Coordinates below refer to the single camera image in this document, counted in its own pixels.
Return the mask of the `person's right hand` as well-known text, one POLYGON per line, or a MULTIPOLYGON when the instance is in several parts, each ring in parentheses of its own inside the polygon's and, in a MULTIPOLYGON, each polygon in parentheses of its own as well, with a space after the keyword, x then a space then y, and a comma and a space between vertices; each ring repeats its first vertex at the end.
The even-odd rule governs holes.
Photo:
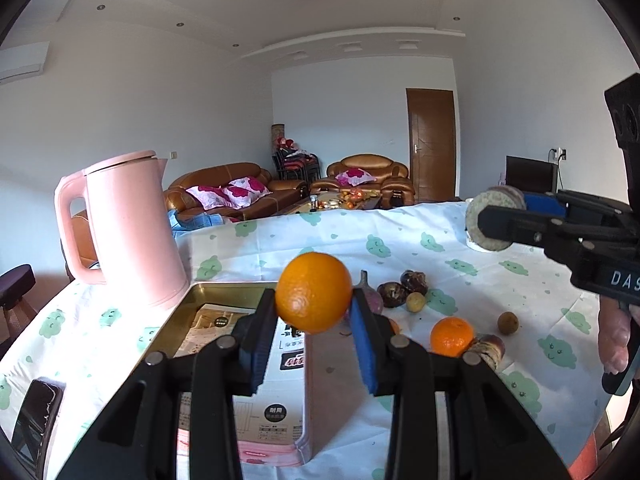
POLYGON ((617 300, 601 296, 598 316, 599 358, 607 373, 623 373, 629 362, 630 317, 617 300))

